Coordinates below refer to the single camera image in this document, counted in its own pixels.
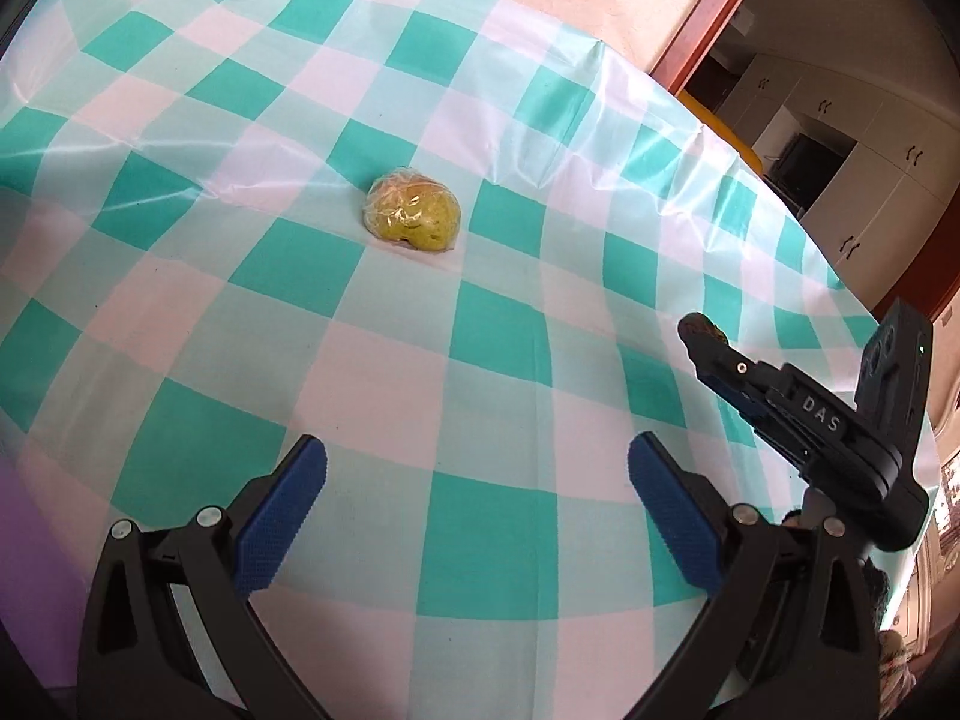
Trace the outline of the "purple box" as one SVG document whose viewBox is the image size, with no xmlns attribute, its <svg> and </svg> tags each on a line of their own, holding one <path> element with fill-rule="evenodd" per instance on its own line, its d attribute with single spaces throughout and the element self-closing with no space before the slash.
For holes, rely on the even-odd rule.
<svg viewBox="0 0 960 720">
<path fill-rule="evenodd" d="M 44 688 L 73 688 L 88 585 L 2 458 L 2 622 Z"/>
</svg>

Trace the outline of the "white kitchen cabinets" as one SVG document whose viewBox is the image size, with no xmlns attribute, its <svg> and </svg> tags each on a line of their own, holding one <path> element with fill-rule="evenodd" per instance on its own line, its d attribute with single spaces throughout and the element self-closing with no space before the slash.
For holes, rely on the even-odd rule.
<svg viewBox="0 0 960 720">
<path fill-rule="evenodd" d="M 905 275 L 957 192 L 958 128 L 852 76 L 759 55 L 718 117 L 867 307 Z"/>
</svg>

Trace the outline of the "dark passion fruit middle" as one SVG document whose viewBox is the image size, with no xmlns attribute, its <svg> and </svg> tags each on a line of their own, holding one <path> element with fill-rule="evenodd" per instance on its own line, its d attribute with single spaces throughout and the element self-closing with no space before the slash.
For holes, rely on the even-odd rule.
<svg viewBox="0 0 960 720">
<path fill-rule="evenodd" d="M 677 332 L 683 343 L 688 343 L 695 337 L 712 338 L 722 344 L 729 343 L 726 333 L 701 312 L 690 312 L 683 316 L 677 325 Z"/>
</svg>

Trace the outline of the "red wooden door frame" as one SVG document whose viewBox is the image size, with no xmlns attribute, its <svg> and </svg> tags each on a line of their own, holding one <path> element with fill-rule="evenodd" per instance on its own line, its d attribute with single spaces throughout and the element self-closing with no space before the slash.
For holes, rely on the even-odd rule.
<svg viewBox="0 0 960 720">
<path fill-rule="evenodd" d="M 652 67 L 652 78 L 670 94 L 682 91 L 742 2 L 693 0 L 692 8 Z"/>
</svg>

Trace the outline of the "teal checkered tablecloth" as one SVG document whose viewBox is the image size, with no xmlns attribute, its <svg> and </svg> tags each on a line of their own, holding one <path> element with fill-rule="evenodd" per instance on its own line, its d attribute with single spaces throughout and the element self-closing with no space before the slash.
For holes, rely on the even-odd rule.
<svg viewBox="0 0 960 720">
<path fill-rule="evenodd" d="M 364 227 L 416 169 L 448 252 Z M 874 331 L 739 155 L 511 0 L 37 0 L 2 62 L 2 457 L 90 578 L 314 434 L 260 619 L 338 718 L 619 718 L 703 605 L 626 476 L 651 431 L 770 517 L 703 312 L 856 387 Z"/>
</svg>

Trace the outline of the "wrapped yellow fruit half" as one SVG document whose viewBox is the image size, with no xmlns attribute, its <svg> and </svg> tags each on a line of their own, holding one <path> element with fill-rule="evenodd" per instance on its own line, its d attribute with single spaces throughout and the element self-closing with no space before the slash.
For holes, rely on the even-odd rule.
<svg viewBox="0 0 960 720">
<path fill-rule="evenodd" d="M 459 236 L 460 205 L 444 184 L 404 167 L 374 181 L 361 218 L 381 241 L 420 252 L 448 252 Z"/>
</svg>

